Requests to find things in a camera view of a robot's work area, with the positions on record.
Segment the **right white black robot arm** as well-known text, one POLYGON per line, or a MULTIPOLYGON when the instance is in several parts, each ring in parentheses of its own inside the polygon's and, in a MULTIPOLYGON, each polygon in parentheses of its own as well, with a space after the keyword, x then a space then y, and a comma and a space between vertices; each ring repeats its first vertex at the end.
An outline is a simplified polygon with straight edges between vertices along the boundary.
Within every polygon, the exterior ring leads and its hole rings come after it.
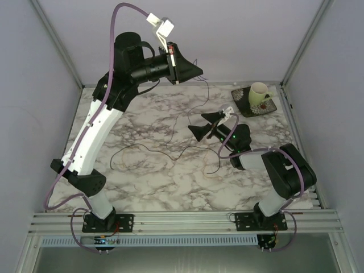
POLYGON ((268 174, 272 190, 266 197, 254 205, 251 213, 237 213, 237 230, 287 230, 285 209, 293 200, 317 183, 317 176, 291 143, 279 148, 266 147, 252 149, 250 128, 236 122, 232 129, 225 122, 233 116, 229 110, 202 114, 207 120, 204 126, 189 125, 197 141, 216 137, 221 148, 227 148, 230 154, 226 158, 239 170, 262 169, 268 174))

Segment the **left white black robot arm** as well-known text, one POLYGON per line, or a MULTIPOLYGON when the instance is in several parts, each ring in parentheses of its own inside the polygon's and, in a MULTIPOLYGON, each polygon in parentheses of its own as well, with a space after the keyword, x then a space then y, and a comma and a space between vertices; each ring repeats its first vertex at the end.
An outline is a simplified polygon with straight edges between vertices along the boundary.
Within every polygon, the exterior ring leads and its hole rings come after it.
POLYGON ((106 177, 94 169, 96 157, 110 130, 141 93, 140 84, 156 85, 166 78, 176 85, 201 76, 203 70, 188 61, 176 43, 145 58, 143 48, 151 48, 135 32, 124 32, 111 40, 111 70, 102 77, 92 96, 89 113, 68 152, 51 163, 51 168, 85 197, 90 214, 86 227, 109 231, 117 223, 115 208, 104 192, 106 177))

